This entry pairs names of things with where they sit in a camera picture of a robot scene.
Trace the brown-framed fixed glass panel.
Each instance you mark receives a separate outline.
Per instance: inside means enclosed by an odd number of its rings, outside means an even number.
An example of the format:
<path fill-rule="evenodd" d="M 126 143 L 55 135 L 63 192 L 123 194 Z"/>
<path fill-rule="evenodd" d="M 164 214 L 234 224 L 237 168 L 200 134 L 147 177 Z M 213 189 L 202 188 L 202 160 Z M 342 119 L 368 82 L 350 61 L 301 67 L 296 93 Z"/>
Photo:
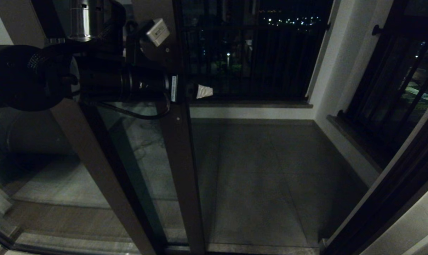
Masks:
<path fill-rule="evenodd" d="M 122 109 L 150 74 L 129 64 L 126 15 L 0 0 L 0 255 L 156 254 L 127 131 L 156 114 Z"/>

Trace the brown stone window sill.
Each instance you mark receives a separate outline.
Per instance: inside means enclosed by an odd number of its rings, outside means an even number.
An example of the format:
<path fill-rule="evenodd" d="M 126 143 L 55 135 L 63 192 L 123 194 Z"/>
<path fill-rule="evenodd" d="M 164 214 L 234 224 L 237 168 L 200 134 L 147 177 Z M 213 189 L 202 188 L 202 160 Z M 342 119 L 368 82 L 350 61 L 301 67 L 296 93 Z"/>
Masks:
<path fill-rule="evenodd" d="M 379 174 L 382 173 L 383 169 L 379 164 L 380 160 L 378 155 L 372 150 L 371 145 L 365 141 L 364 137 L 356 132 L 353 127 L 341 117 L 327 115 L 326 119 L 358 150 Z"/>

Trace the brown-framed sliding glass door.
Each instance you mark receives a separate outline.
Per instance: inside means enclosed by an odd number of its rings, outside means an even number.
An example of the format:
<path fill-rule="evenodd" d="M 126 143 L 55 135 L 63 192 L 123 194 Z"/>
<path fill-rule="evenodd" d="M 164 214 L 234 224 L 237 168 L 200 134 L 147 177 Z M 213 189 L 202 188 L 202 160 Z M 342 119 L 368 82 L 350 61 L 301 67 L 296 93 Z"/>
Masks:
<path fill-rule="evenodd" d="M 143 202 L 128 177 L 97 108 L 63 100 L 51 110 L 80 160 L 142 255 L 205 255 L 198 178 L 190 113 L 182 121 L 168 114 L 159 120 L 189 251 L 167 247 L 153 232 Z"/>

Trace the dark brown door jamb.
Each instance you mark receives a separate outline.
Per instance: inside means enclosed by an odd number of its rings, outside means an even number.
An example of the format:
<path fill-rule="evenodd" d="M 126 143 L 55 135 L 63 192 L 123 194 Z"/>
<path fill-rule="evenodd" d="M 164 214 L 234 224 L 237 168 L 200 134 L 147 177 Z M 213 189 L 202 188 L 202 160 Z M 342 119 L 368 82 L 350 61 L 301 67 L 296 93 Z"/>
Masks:
<path fill-rule="evenodd" d="M 407 212 L 411 199 L 428 191 L 428 110 L 359 204 L 320 251 L 356 255 Z"/>

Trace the dark front-load washing machine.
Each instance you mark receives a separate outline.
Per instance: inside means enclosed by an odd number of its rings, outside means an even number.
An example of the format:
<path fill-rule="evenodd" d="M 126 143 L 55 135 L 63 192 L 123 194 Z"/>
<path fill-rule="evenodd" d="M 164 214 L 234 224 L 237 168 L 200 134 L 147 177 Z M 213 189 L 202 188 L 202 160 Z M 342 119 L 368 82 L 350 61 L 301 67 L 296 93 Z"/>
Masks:
<path fill-rule="evenodd" d="M 0 160 L 9 154 L 74 155 L 49 110 L 23 112 L 0 108 Z"/>

